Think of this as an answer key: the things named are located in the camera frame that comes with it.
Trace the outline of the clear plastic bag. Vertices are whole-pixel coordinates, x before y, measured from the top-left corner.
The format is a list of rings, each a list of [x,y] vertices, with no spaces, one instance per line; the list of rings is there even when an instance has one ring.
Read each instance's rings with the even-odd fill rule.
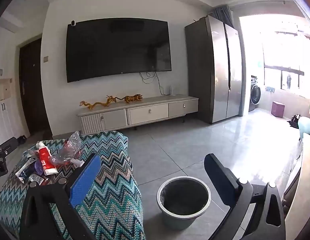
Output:
[[[67,165],[71,160],[79,160],[81,155],[81,138],[79,131],[74,132],[69,139],[66,140],[59,152],[50,157],[50,162],[55,165]]]

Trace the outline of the red white toothpaste tube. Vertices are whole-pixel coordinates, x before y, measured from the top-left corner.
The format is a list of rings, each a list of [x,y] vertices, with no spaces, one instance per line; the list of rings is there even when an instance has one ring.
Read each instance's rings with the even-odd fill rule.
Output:
[[[39,160],[42,163],[45,176],[58,174],[57,168],[50,162],[51,153],[48,147],[42,142],[36,144]]]

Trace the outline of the purple wrapper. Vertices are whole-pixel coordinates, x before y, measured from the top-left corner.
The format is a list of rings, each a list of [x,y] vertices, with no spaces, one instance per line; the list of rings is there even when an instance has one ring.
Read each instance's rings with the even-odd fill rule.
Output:
[[[43,166],[39,159],[34,162],[34,171],[36,174],[41,176],[43,174]]]

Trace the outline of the grey round trash bin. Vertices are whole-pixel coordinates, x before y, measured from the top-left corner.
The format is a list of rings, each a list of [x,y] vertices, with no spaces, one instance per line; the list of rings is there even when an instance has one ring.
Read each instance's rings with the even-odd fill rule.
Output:
[[[159,187],[156,202],[162,221],[171,230],[185,230],[203,215],[211,203],[211,191],[202,180],[178,176]]]

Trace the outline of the zigzag knitted table cloth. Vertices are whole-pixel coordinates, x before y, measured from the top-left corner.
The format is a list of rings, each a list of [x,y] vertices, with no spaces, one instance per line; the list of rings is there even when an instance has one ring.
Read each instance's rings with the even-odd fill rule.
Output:
[[[75,207],[96,239],[145,239],[141,193],[133,176],[128,155],[128,138],[120,132],[82,135],[80,159],[96,154],[101,169],[81,204]],[[18,154],[18,163],[0,190],[0,217],[3,226],[19,236],[22,209],[28,185],[16,172],[28,160],[29,150]]]

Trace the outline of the dark shoes by door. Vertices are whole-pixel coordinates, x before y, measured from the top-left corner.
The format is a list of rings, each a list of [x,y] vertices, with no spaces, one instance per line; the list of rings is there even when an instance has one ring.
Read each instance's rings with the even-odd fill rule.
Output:
[[[22,145],[24,143],[26,143],[27,141],[27,137],[25,135],[21,135],[20,137],[17,138],[18,144]]]

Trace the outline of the white hallway cabinets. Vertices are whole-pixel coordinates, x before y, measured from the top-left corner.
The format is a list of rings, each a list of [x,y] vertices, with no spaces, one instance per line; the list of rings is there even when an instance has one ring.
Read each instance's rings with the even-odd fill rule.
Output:
[[[0,145],[22,135],[28,136],[29,132],[17,94],[15,69],[0,67]]]

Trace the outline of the dark brown entrance door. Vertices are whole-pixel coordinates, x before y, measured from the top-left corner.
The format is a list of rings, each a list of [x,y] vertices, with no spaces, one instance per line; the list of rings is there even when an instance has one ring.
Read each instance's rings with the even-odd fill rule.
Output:
[[[42,92],[41,43],[39,38],[19,50],[20,97],[31,135],[50,130]]]

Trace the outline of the white low tv cabinet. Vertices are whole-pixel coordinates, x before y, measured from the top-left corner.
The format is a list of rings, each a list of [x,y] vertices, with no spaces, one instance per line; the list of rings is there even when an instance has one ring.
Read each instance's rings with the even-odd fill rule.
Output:
[[[186,95],[145,98],[131,103],[114,102],[110,106],[83,109],[77,115],[82,134],[94,134],[174,119],[198,112],[199,99]]]

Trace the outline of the golden dragon figurine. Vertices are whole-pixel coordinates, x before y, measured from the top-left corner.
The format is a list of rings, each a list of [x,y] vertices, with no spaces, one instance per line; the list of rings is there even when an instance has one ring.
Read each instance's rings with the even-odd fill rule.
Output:
[[[113,97],[113,96],[108,96],[107,95],[107,101],[106,102],[95,102],[93,104],[88,103],[86,101],[81,101],[80,102],[80,106],[84,106],[87,107],[89,110],[92,110],[95,108],[95,106],[104,106],[104,107],[108,107],[111,103],[113,102],[117,102],[117,97]]]

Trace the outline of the purple cube stool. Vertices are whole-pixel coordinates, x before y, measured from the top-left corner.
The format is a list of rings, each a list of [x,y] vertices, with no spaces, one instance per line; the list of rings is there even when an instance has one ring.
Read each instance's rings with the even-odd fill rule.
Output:
[[[271,114],[275,117],[282,118],[284,116],[285,104],[273,101],[271,106]]]

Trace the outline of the black bag on floor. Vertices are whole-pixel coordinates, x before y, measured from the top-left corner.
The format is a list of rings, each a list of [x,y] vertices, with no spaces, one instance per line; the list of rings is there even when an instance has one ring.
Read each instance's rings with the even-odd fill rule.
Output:
[[[299,122],[300,117],[301,117],[300,114],[295,114],[295,115],[288,121],[290,127],[299,129],[298,122]]]

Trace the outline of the front loading washing machine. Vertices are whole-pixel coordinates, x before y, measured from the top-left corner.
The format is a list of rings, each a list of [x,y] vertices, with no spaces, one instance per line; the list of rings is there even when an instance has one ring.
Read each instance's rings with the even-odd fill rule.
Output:
[[[253,111],[261,99],[261,89],[258,85],[257,76],[251,76],[250,104],[249,111]]]

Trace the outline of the teal chair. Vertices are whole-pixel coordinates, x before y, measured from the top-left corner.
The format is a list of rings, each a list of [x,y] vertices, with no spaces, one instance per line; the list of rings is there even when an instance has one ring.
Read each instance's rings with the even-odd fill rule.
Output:
[[[310,135],[310,118],[305,116],[299,118],[298,127],[300,132],[300,140],[302,141],[304,133]]]

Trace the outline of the golden tiger figurine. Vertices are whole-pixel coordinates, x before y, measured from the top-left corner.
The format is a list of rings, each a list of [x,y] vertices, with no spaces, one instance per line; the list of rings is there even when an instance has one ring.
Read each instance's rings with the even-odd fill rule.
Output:
[[[143,96],[141,94],[135,94],[134,96],[127,95],[120,100],[124,100],[126,103],[131,103],[131,102],[135,102],[135,101],[142,101]]]

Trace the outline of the silver double door refrigerator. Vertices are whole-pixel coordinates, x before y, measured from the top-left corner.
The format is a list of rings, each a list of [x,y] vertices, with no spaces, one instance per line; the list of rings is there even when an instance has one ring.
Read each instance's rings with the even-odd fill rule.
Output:
[[[205,16],[185,27],[188,93],[199,99],[198,117],[213,124],[239,115],[242,55],[238,31]]]

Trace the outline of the grey window curtain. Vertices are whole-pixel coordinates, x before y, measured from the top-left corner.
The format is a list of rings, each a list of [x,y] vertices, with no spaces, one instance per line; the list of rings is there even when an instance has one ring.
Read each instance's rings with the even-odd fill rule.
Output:
[[[228,5],[224,4],[214,7],[208,14],[234,28],[232,12]]]

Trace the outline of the large black wall television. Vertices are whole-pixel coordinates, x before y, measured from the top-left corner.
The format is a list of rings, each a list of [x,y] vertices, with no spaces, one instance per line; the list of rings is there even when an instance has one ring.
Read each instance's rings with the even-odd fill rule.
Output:
[[[168,23],[145,18],[102,18],[67,26],[67,82],[172,70]]]

